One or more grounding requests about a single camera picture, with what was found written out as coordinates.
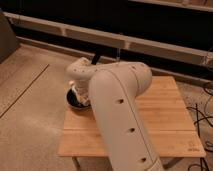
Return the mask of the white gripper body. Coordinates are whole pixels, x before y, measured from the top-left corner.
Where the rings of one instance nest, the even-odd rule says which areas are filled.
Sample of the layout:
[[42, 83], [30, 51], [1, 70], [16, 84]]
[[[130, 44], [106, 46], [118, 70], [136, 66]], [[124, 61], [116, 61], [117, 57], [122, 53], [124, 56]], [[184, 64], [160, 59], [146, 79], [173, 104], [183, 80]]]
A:
[[68, 102], [70, 104], [89, 104], [88, 82], [72, 80], [69, 82]]

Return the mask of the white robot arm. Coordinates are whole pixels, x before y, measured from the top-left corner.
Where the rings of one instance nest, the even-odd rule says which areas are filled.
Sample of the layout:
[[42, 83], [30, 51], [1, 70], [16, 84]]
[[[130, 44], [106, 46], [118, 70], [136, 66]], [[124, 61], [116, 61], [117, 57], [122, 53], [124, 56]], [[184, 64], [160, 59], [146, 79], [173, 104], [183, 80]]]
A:
[[92, 107], [114, 171], [164, 171], [135, 104], [151, 85], [141, 62], [92, 65], [84, 57], [67, 67], [77, 101]]

